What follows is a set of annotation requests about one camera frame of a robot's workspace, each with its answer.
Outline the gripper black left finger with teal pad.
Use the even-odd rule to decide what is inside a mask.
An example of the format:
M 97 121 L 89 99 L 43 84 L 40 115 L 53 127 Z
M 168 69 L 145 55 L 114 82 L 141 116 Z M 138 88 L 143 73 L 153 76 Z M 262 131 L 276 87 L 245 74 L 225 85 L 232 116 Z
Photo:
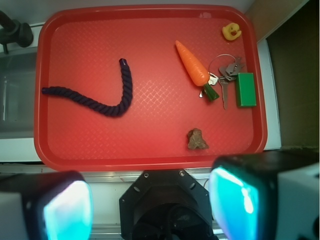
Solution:
M 88 240 L 93 196 L 76 171 L 1 174 L 2 240 Z

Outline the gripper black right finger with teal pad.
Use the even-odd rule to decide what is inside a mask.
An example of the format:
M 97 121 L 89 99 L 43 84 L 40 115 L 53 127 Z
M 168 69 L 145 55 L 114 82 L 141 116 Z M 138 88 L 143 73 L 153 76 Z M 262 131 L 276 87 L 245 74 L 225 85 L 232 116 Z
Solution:
M 317 240 L 320 237 L 320 156 L 273 150 L 218 157 L 209 198 L 229 240 Z

